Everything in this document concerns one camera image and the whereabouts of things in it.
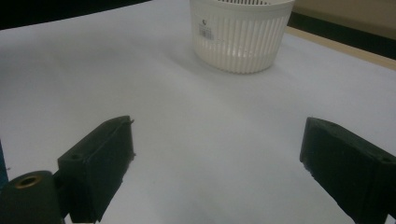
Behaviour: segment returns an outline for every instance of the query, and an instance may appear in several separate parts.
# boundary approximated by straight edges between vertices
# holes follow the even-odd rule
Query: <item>basket rim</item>
[[[248,11],[265,11],[276,10],[293,5],[295,0],[284,0],[279,3],[271,3],[270,5],[245,5],[238,3],[225,2],[227,0],[191,0],[192,2],[206,3],[215,7],[227,8],[230,10],[248,10]]]

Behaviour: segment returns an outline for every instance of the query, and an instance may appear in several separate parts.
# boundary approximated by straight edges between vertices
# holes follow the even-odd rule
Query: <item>plastic basket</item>
[[[192,42],[205,62],[254,73],[276,57],[294,0],[190,0]]]

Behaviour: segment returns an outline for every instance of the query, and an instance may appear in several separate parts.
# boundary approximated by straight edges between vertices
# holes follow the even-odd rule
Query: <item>basket slot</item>
[[[239,4],[239,5],[254,5],[254,6],[271,5],[270,2],[262,1],[262,0],[218,0],[218,1]]]

